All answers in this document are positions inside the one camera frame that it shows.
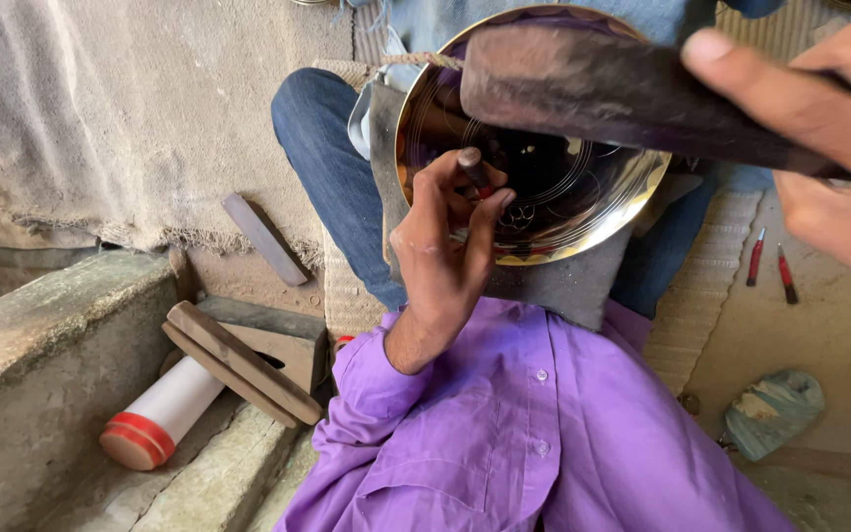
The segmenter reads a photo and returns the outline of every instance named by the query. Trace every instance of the cement step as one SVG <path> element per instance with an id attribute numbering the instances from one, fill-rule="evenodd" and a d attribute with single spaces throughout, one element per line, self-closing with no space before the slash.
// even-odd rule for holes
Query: cement step
<path id="1" fill-rule="evenodd" d="M 102 252 L 0 297 L 0 530 L 242 531 L 300 429 L 225 390 L 156 470 L 98 436 L 173 345 L 168 261 Z"/>
<path id="2" fill-rule="evenodd" d="M 310 444 L 313 435 L 314 427 L 309 427 L 298 435 L 277 482 L 270 487 L 264 500 L 258 505 L 246 532 L 270 532 L 278 522 L 294 492 L 301 486 L 301 482 L 320 456 Z"/>

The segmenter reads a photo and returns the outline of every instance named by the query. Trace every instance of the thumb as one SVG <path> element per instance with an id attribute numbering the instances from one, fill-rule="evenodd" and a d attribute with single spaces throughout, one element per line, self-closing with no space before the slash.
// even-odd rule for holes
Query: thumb
<path id="1" fill-rule="evenodd" d="M 476 205 L 468 223 L 464 273 L 468 282 L 484 283 L 494 263 L 494 226 L 504 209 L 517 197 L 511 188 L 500 188 Z"/>

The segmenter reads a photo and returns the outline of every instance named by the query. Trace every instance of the burlap cloth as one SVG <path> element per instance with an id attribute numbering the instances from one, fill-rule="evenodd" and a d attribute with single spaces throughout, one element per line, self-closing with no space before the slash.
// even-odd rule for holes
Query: burlap cloth
<path id="1" fill-rule="evenodd" d="M 288 1 L 0 0 L 0 216 L 148 250 L 249 246 L 219 201 L 257 201 L 308 266 L 321 224 L 269 104 L 351 13 Z"/>

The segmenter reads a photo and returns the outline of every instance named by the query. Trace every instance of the shirt pocket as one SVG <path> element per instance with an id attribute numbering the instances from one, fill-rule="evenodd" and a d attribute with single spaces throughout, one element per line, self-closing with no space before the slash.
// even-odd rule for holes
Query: shirt pocket
<path id="1" fill-rule="evenodd" d="M 358 495 L 418 486 L 484 511 L 499 408 L 497 399 L 463 390 L 410 412 L 383 444 Z"/>

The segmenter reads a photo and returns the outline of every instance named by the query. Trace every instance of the brass plate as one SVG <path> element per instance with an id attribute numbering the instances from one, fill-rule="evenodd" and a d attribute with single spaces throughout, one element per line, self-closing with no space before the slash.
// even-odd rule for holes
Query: brass plate
<path id="1" fill-rule="evenodd" d="M 527 6 L 472 25 L 440 53 L 464 58 L 477 28 L 542 24 L 645 41 L 620 20 L 579 6 Z M 443 151 L 479 147 L 518 192 L 495 230 L 498 264 L 526 266 L 561 260 L 613 235 L 645 205 L 671 155 L 539 133 L 494 128 L 464 115 L 458 103 L 461 72 L 426 66 L 409 90 L 396 127 L 396 173 L 412 205 L 412 177 Z M 464 240 L 467 230 L 452 237 Z"/>

